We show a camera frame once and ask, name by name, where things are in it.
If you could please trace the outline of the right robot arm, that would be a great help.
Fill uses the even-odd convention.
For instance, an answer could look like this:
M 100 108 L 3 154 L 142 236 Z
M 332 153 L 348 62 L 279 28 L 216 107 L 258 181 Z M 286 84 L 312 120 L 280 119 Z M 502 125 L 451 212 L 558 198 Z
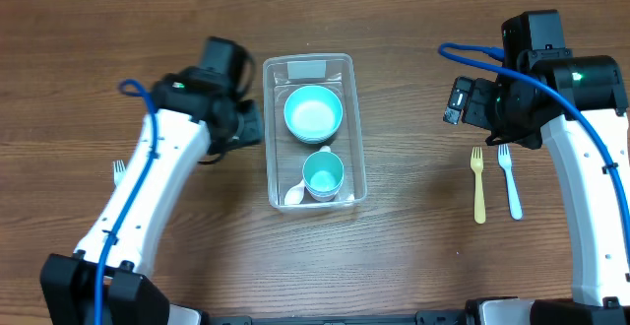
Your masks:
M 462 57 L 462 50 L 456 43 L 438 49 L 450 60 L 496 73 L 497 79 L 458 78 L 445 121 L 490 131 L 487 145 L 547 147 L 573 257 L 571 298 L 472 300 L 471 319 L 478 324 L 628 323 L 629 120 L 616 62 L 546 49 L 531 68 L 520 71 L 508 67 L 504 49 L 480 49 L 494 64 Z

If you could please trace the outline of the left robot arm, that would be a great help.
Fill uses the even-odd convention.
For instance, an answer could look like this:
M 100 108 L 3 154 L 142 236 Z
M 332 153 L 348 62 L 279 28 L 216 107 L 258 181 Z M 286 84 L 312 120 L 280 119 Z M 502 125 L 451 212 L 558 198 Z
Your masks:
M 261 143 L 262 119 L 239 69 L 188 67 L 149 90 L 118 90 L 147 108 L 125 175 L 72 255 L 51 254 L 40 285 L 55 324 L 207 324 L 151 281 L 158 245 L 188 177 L 205 156 Z

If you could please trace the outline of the light blue bowl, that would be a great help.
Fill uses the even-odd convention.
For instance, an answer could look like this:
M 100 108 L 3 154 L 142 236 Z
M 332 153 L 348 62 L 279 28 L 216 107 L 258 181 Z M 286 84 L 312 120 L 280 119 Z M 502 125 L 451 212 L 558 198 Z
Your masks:
M 301 87 L 291 93 L 283 107 L 284 122 L 299 141 L 322 143 L 340 128 L 344 108 L 331 90 L 317 85 Z

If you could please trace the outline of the white plastic spoon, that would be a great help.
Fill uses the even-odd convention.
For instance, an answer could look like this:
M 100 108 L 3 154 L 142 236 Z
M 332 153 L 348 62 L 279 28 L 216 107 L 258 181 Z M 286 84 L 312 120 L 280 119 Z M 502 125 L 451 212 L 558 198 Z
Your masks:
M 308 188 L 306 178 L 306 168 L 307 162 L 304 162 L 301 170 L 301 181 L 298 184 L 290 187 L 284 195 L 284 203 L 286 205 L 300 204 L 304 199 L 305 192 L 309 193 L 310 189 Z M 316 181 L 316 186 L 314 190 L 320 193 L 325 193 L 334 189 L 334 182 L 336 181 L 336 179 L 327 170 L 319 169 L 316 172 L 312 173 L 312 176 L 315 178 Z

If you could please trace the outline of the green plastic cup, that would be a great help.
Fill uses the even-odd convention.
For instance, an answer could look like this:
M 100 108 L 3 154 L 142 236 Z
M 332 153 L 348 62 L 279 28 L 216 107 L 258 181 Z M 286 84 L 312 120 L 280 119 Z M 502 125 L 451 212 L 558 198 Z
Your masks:
M 325 202 L 333 199 L 341 190 L 345 167 L 336 154 L 319 151 L 306 159 L 302 177 L 311 196 L 317 201 Z

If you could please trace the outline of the blue plastic cup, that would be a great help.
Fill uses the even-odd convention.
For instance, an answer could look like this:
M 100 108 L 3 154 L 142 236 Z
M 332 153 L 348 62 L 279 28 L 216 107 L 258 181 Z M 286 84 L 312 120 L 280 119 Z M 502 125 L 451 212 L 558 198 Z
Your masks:
M 316 201 L 328 202 L 328 201 L 334 200 L 336 198 L 336 196 L 338 195 L 338 192 L 337 191 L 328 191 L 328 192 L 325 192 L 325 193 L 320 193 L 320 192 L 318 192 L 316 190 L 309 190 L 309 194 Z

